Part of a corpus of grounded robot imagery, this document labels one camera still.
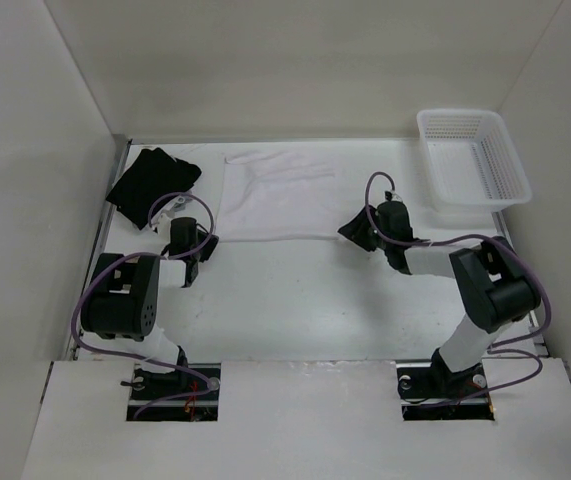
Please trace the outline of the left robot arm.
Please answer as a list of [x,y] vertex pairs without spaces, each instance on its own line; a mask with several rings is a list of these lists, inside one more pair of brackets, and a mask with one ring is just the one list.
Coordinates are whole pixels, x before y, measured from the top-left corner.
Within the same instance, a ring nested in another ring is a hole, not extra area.
[[163,265],[176,267],[174,284],[189,288],[218,243],[219,237],[196,219],[179,217],[170,222],[169,243],[158,254],[101,254],[76,319],[83,332],[116,345],[90,350],[139,361],[167,398],[184,395],[190,376],[208,389],[209,381],[188,366],[182,347],[157,324],[158,297]]

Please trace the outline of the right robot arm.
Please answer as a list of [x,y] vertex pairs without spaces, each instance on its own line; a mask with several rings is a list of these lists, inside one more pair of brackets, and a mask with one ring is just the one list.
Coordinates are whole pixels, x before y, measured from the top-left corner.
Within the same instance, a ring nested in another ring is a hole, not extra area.
[[509,242],[495,236],[472,247],[436,246],[414,235],[409,212],[398,200],[365,206],[338,234],[367,252],[381,250],[389,266],[410,276],[455,281],[464,316],[426,368],[398,373],[398,393],[410,402],[443,402],[483,393],[482,357],[512,324],[541,303],[539,288],[518,264]]

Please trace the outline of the folded grey white tank top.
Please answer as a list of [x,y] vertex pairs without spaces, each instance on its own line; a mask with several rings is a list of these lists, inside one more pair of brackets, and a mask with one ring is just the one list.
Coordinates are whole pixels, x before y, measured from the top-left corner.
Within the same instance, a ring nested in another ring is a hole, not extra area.
[[147,227],[155,232],[163,230],[192,201],[193,195],[191,190],[178,192],[175,196],[166,194],[155,200],[148,211]]

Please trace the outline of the folded black tank top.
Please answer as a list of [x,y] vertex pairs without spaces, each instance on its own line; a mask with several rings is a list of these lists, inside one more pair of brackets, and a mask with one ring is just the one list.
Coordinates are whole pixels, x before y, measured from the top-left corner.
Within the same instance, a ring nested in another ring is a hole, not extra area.
[[160,197],[192,189],[202,170],[172,157],[161,148],[143,149],[106,197],[138,230],[148,223],[149,211]]

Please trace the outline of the white plastic basket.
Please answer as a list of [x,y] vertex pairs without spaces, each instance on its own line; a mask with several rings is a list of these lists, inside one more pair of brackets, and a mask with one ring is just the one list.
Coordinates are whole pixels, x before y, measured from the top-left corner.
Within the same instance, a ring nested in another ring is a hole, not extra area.
[[434,208],[443,214],[501,212],[532,190],[503,118],[479,109],[425,109],[416,115]]

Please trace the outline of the left metal table rail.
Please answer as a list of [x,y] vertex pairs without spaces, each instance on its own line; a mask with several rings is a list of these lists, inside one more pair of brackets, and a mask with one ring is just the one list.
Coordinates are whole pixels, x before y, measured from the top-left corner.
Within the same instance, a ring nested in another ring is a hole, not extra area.
[[83,293],[85,288],[89,286],[95,263],[104,249],[111,218],[113,215],[113,205],[106,201],[106,197],[125,169],[126,160],[131,146],[131,139],[124,134],[113,134],[112,140],[114,141],[115,145],[114,157],[107,180],[107,185],[102,194],[103,203],[101,204],[100,216],[98,217],[97,228],[91,246],[87,269],[80,293]]

